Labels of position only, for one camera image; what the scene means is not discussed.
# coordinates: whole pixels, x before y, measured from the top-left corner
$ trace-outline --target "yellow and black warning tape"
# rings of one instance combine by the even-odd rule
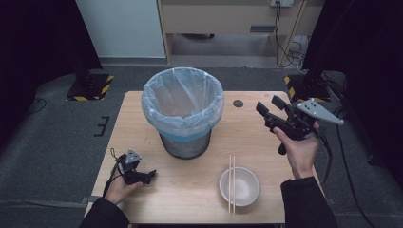
[[[106,79],[106,82],[102,88],[102,91],[100,92],[100,94],[97,94],[96,96],[72,96],[69,97],[68,100],[69,101],[79,101],[79,102],[84,102],[84,101],[98,101],[98,100],[102,100],[107,91],[109,90],[110,84],[112,83],[114,76],[109,75]]]
[[[291,100],[294,100],[294,97],[296,96],[296,91],[294,90],[294,88],[293,88],[293,85],[291,84],[291,80],[290,80],[290,78],[287,76],[287,77],[284,77],[284,82],[285,82],[285,84],[287,85],[287,89],[288,89],[288,91],[289,91],[289,93],[290,93],[290,98],[291,98]],[[316,101],[316,102],[327,102],[326,100],[323,100],[323,99],[320,99],[320,98],[314,98],[314,100]],[[298,102],[304,102],[305,100],[303,100],[303,99],[298,99],[297,100]]]

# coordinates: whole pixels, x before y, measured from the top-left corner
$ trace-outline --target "wall outlet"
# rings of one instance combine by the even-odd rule
[[[270,3],[271,7],[276,7],[278,5],[277,2],[280,2],[280,5],[285,8],[290,8],[293,6],[294,0],[272,0]]]

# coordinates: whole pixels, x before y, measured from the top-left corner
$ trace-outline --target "black curtain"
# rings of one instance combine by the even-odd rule
[[[321,50],[321,69],[346,75],[342,102],[363,142],[403,188],[403,2],[326,0],[303,68],[317,67]]]
[[[0,0],[0,147],[37,87],[102,68],[74,0]]]

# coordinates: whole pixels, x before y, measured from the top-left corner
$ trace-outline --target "gray carpet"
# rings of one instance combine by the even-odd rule
[[[55,200],[80,202],[91,194],[120,105],[129,90],[142,90],[154,74],[167,67],[107,66],[115,78],[106,97],[94,102],[67,102],[73,75],[42,85],[30,113],[0,154],[0,200]],[[224,90],[287,91],[283,77],[295,69],[202,68],[219,79]],[[333,111],[337,99],[323,104]],[[110,117],[103,137],[99,134]],[[326,197],[339,227],[369,227],[355,206],[336,135],[336,127],[320,123],[334,153]],[[366,163],[367,153],[355,130],[346,121],[340,127],[356,194],[363,210],[376,227],[403,227],[403,194],[387,169]],[[326,154],[321,148],[316,160],[323,176]],[[78,227],[85,209],[39,206],[0,206],[0,227]]]

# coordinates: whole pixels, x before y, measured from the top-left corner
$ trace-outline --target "white bowl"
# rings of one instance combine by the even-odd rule
[[[228,201],[228,187],[229,180],[227,169],[220,178],[220,191],[226,201]],[[260,185],[255,174],[244,167],[235,167],[235,205],[248,206],[252,204],[258,198],[259,192]]]

